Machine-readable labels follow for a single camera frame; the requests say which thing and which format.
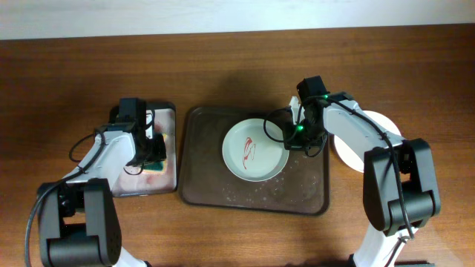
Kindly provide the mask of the green yellow sponge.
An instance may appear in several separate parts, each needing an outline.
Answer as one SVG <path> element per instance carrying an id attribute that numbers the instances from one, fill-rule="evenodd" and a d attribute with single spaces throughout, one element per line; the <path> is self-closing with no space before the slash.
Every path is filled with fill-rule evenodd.
<path id="1" fill-rule="evenodd" d="M 146 171 L 163 171 L 167 160 L 165 137 L 161 133 L 155 133 L 148 144 L 149 152 L 145 158 L 144 169 Z"/>

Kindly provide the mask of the white plate front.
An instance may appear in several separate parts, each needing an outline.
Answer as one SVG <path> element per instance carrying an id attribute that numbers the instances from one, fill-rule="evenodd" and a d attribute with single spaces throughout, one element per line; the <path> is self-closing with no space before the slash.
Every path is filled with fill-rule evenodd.
<path id="1" fill-rule="evenodd" d="M 389 132 L 401 136 L 401 132 L 396 124 L 385 115 L 375 111 L 364 111 L 372 120 L 379 123 L 380 126 L 389 130 Z M 360 173 L 364 172 L 364 162 L 358 155 L 338 136 L 333 137 L 335 152 L 344 164 Z"/>

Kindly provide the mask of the pale green plate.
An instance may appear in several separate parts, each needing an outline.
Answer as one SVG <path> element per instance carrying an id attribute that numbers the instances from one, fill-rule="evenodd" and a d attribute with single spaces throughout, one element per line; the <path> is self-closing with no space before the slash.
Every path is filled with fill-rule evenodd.
<path id="1" fill-rule="evenodd" d="M 263 119 L 245 119 L 232 126 L 223 139 L 222 157 L 226 167 L 242 180 L 263 182 L 286 166 L 289 151 L 277 142 L 282 130 Z"/>

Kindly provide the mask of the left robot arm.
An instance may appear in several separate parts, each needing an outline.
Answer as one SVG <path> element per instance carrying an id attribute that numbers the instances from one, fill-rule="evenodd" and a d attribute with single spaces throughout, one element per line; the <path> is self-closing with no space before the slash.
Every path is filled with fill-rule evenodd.
<path id="1" fill-rule="evenodd" d="M 30 266 L 30 230 L 39 227 L 44 266 L 148 266 L 122 246 L 112 192 L 127 166 L 144 168 L 166 159 L 164 137 L 154 131 L 158 104 L 122 98 L 108 123 L 90 134 L 94 143 L 76 167 L 40 185 L 27 221 L 24 262 Z"/>

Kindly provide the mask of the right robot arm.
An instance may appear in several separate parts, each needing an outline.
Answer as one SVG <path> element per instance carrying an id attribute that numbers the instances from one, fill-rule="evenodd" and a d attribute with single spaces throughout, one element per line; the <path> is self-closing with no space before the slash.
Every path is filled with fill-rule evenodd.
<path id="1" fill-rule="evenodd" d="M 364 163 L 363 206 L 370 224 L 349 266 L 394 266 L 414 234 L 441 211 L 429 144 L 391 133 L 348 93 L 330 93 L 320 76 L 303 79 L 297 92 L 297 110 L 284 129 L 285 149 L 321 151 L 333 135 Z"/>

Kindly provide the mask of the small black tray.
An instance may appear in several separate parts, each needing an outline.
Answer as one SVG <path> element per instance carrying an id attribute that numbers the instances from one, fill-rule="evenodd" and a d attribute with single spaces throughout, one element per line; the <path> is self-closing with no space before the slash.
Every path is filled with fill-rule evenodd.
<path id="1" fill-rule="evenodd" d="M 144 166 L 125 166 L 115 182 L 115 197 L 166 194 L 177 187 L 176 108 L 171 102 L 148 103 L 155 111 L 154 132 L 165 137 L 167 160 L 161 172 L 146 171 Z"/>

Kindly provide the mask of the large brown tray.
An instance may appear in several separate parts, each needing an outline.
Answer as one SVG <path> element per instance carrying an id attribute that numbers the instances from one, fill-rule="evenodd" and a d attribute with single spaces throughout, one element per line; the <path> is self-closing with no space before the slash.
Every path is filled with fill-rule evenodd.
<path id="1" fill-rule="evenodd" d="M 187 115 L 178 178 L 181 199 L 189 205 L 319 216 L 330 206 L 329 151 L 310 158 L 293 151 L 282 172 L 263 182 L 236 177 L 225 165 L 226 132 L 263 111 L 198 107 Z"/>

